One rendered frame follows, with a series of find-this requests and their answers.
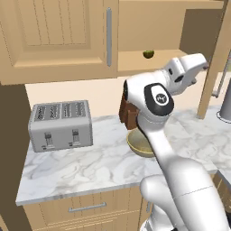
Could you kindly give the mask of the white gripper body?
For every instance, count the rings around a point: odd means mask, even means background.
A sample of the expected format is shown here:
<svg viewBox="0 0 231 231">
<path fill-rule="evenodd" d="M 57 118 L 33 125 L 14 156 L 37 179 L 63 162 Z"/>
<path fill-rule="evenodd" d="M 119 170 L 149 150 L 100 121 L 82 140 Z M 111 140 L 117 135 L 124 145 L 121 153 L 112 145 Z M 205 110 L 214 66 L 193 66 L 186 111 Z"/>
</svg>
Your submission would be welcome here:
<svg viewBox="0 0 231 231">
<path fill-rule="evenodd" d="M 195 53 L 186 55 L 180 58 L 180 63 L 185 70 L 182 86 L 187 88 L 192 80 L 203 70 L 203 67 L 208 65 L 208 62 L 203 54 Z"/>
</svg>

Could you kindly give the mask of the light wood open cabinet door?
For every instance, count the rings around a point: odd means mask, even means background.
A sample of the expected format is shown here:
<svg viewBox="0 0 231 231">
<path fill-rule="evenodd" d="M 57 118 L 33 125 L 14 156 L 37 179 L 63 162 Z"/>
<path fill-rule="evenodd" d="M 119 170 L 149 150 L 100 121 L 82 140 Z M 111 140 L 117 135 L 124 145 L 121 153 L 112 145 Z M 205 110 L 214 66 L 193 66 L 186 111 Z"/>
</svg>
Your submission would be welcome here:
<svg viewBox="0 0 231 231">
<path fill-rule="evenodd" d="M 218 31 L 218 36 L 215 40 L 213 55 L 209 64 L 208 72 L 205 78 L 204 87 L 202 90 L 199 107 L 197 112 L 198 119 L 204 119 L 207 113 L 209 101 L 217 80 L 219 65 L 226 64 L 226 58 L 231 49 L 231 0 L 224 0 L 222 9 L 221 23 Z"/>
</svg>

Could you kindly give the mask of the yellow-beige bowl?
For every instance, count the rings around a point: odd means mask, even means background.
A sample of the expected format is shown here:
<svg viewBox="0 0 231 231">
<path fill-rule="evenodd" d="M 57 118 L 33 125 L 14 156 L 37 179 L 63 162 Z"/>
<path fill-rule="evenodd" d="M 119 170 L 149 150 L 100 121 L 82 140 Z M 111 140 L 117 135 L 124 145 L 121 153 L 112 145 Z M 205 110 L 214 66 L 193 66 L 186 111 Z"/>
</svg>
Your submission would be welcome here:
<svg viewBox="0 0 231 231">
<path fill-rule="evenodd" d="M 154 157 L 154 153 L 147 138 L 138 128 L 135 128 L 128 133 L 126 141 L 130 149 L 137 155 L 145 158 Z"/>
</svg>

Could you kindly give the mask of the light wood base cabinet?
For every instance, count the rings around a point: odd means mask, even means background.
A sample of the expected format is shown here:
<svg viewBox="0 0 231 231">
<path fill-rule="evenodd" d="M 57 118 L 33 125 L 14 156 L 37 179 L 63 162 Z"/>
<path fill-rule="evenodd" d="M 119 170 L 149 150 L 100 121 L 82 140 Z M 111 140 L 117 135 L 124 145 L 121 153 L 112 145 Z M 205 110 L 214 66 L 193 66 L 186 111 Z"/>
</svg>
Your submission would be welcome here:
<svg viewBox="0 0 231 231">
<path fill-rule="evenodd" d="M 231 185 L 229 181 L 217 171 L 213 176 L 213 182 L 217 188 L 226 213 L 231 217 Z"/>
</svg>

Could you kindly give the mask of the grey metal cylinder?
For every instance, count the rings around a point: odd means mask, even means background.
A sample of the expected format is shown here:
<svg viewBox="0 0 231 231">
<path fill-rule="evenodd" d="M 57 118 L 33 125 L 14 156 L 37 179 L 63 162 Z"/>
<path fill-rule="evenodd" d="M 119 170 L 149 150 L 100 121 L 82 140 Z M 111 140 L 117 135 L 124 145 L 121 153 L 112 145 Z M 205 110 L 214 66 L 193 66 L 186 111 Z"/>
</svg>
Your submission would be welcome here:
<svg viewBox="0 0 231 231">
<path fill-rule="evenodd" d="M 231 124 L 231 90 L 226 91 L 226 95 L 217 117 L 228 124 Z"/>
</svg>

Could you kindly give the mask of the brown knife block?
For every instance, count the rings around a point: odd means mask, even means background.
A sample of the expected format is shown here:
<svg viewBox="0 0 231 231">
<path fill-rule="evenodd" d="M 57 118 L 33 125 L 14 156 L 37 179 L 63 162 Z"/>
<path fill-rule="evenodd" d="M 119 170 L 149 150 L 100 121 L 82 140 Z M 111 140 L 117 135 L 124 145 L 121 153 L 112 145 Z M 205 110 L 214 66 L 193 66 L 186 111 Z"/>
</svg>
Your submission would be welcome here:
<svg viewBox="0 0 231 231">
<path fill-rule="evenodd" d="M 119 118 L 128 130 L 135 129 L 136 116 L 138 115 L 138 108 L 125 100 L 125 95 L 122 95 L 121 104 L 119 108 Z"/>
</svg>

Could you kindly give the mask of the grey four-slot toaster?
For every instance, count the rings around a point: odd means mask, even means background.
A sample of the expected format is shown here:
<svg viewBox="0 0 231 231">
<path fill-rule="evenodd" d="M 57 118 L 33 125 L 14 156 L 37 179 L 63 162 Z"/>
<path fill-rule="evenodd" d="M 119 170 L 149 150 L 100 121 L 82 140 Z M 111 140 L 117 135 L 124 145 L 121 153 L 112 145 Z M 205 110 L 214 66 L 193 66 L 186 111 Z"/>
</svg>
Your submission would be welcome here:
<svg viewBox="0 0 231 231">
<path fill-rule="evenodd" d="M 49 152 L 93 144 L 87 100 L 33 106 L 28 132 L 35 152 Z"/>
</svg>

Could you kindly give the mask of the light wood drawer front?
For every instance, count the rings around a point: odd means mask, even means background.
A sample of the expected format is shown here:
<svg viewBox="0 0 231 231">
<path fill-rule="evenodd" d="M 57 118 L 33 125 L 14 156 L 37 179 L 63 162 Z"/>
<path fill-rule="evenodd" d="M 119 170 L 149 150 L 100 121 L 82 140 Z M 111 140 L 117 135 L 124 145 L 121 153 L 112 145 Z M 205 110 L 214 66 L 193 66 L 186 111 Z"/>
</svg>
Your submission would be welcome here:
<svg viewBox="0 0 231 231">
<path fill-rule="evenodd" d="M 106 202 L 106 207 L 69 213 Z M 116 189 L 23 207 L 32 231 L 137 231 L 142 196 L 139 187 Z"/>
</svg>

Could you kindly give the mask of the light wood wall cabinet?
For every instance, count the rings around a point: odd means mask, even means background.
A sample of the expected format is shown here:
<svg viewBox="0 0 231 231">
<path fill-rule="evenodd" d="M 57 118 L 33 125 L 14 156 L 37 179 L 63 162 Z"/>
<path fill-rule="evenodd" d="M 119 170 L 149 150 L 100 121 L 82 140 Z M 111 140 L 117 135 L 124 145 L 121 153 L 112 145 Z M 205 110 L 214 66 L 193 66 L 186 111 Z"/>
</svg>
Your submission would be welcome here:
<svg viewBox="0 0 231 231">
<path fill-rule="evenodd" d="M 120 0 L 118 74 L 159 69 L 191 53 L 210 59 L 223 7 L 224 0 Z"/>
</svg>

